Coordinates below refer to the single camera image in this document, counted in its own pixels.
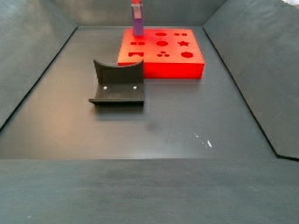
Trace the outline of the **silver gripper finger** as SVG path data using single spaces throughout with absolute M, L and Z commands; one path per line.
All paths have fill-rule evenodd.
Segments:
M 133 4 L 133 11 L 134 11 L 134 19 L 142 19 L 143 18 L 143 11 L 142 11 L 142 4 L 134 3 Z

